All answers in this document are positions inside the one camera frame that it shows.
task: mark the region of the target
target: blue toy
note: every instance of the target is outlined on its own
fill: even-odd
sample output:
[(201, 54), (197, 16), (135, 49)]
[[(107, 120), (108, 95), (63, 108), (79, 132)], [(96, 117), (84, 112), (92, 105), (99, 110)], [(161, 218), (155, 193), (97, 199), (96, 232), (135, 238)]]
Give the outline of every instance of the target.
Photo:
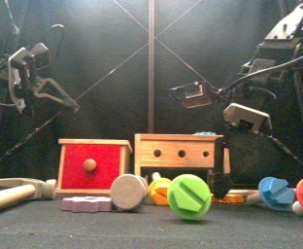
[(260, 193), (248, 196), (248, 204), (265, 204), (277, 211), (289, 211), (296, 199), (296, 192), (288, 187), (289, 183), (284, 179), (267, 177), (260, 182)]

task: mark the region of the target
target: vertical pole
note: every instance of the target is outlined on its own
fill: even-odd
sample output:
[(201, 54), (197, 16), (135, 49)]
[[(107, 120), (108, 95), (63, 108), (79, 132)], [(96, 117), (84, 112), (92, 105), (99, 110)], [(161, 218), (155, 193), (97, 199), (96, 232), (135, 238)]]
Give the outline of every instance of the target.
[(156, 38), (156, 2), (155, 0), (149, 0), (149, 99), (148, 99), (148, 132), (155, 132), (155, 38)]

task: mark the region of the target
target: black curtain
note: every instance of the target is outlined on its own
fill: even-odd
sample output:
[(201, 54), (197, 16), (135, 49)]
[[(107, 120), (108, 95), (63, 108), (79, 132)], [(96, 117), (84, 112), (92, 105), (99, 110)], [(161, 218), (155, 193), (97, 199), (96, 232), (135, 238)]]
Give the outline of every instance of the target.
[[(0, 1), (0, 53), (44, 42), (59, 57), (39, 75), (60, 83), (77, 99), (80, 110), (61, 114), (0, 161), (0, 177), (57, 178), (60, 138), (124, 139), (133, 146), (135, 134), (148, 132), (149, 1), (8, 2), (20, 35), (12, 34), (8, 8)], [(288, 2), (294, 8), (297, 1)], [(185, 109), (171, 99), (169, 89), (201, 81), (201, 76), (216, 87), (228, 86), (280, 19), (279, 1), (156, 1), (156, 133), (228, 132), (225, 106)], [(47, 32), (55, 24), (65, 26), (63, 42), (61, 30)], [(279, 99), (281, 108), (275, 109), (273, 116), (284, 119), (277, 119), (275, 128), (280, 140), (303, 158), (293, 93), (289, 87)], [(34, 117), (23, 116), (15, 108), (2, 108), (0, 158), (57, 111), (59, 106), (43, 99), (36, 100)], [(292, 125), (284, 125), (289, 119)], [(244, 135), (239, 143), (245, 145), (253, 140)], [(261, 153), (260, 144), (265, 143), (245, 145), (255, 151), (244, 160), (251, 161)], [(265, 147), (260, 157), (271, 160), (255, 164), (259, 171), (244, 168), (237, 181), (257, 182), (263, 176), (276, 175), (296, 183), (303, 177), (303, 168), (271, 144)]]

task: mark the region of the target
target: red box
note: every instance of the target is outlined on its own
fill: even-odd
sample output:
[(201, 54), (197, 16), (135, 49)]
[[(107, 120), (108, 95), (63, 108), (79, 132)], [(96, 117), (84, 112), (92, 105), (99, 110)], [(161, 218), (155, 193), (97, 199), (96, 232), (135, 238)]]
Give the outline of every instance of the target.
[(60, 139), (59, 194), (109, 194), (128, 173), (132, 147), (127, 140)]

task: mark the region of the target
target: green plastic knob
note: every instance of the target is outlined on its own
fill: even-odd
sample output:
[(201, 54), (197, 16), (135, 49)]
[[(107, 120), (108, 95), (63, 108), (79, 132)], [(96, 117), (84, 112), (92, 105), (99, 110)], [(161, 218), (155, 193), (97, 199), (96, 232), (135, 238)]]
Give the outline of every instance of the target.
[(196, 175), (183, 174), (169, 186), (168, 200), (171, 208), (183, 219), (200, 219), (211, 208), (209, 186)]

